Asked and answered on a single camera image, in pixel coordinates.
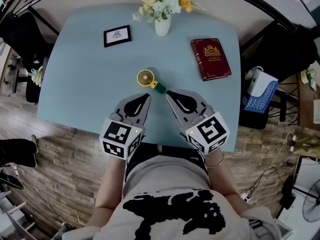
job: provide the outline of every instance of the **black picture frame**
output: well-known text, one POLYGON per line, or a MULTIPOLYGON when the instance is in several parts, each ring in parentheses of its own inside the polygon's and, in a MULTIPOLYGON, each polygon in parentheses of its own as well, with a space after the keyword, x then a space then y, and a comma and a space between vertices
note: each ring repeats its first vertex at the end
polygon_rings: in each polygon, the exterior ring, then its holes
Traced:
POLYGON ((115 45, 118 45, 118 44, 130 42, 130 41, 132 41, 131 32, 130 32, 130 25, 120 26, 120 27, 116 27, 116 28, 113 28, 113 29, 109 29, 109 30, 103 31, 103 42, 104 42, 104 47, 105 48, 109 47, 109 46, 115 46, 115 45), (127 30, 128 38, 122 39, 122 40, 119 40, 119 41, 114 41, 114 42, 107 43, 107 33, 111 32, 111 31, 121 30, 121 29, 126 29, 127 30))

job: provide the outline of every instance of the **black and white marker cube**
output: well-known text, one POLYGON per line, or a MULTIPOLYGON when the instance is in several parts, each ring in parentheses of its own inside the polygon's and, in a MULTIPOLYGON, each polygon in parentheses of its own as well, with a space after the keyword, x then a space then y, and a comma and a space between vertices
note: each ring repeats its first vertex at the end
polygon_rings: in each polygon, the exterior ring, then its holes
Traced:
POLYGON ((145 131, 107 118, 100 134, 101 148, 111 156, 127 160, 141 143, 145 131))
POLYGON ((225 144, 230 131, 219 112, 185 131, 187 141, 204 155, 225 144))

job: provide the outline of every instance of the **white t-shirt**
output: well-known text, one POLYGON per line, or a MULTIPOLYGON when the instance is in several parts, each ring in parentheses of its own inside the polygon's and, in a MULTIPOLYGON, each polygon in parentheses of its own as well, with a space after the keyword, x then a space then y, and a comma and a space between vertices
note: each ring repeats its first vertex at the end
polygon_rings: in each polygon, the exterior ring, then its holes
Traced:
POLYGON ((280 240, 266 207, 239 216, 210 190, 207 174, 180 158, 156 156, 130 172, 123 200, 103 227, 67 232, 63 240, 280 240))

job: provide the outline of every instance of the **gold emblem on book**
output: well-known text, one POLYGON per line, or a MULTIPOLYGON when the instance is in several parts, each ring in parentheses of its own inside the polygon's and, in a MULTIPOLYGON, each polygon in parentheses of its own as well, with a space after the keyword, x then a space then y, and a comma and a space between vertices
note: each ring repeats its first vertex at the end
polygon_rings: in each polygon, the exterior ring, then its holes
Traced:
POLYGON ((206 56, 206 57, 214 57, 214 56, 220 56, 220 55, 221 55, 221 53, 217 47, 213 47, 212 45, 208 45, 206 48, 204 48, 204 56, 206 56))

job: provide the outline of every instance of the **white vase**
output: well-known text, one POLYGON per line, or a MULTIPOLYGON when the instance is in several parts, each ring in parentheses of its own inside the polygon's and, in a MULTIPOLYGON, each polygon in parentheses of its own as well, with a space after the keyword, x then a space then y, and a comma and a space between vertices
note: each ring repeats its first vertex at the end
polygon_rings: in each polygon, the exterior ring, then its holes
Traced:
POLYGON ((155 20, 154 27, 158 36, 163 37, 168 33, 171 25, 171 14, 167 15, 167 18, 168 19, 161 19, 160 22, 155 20))

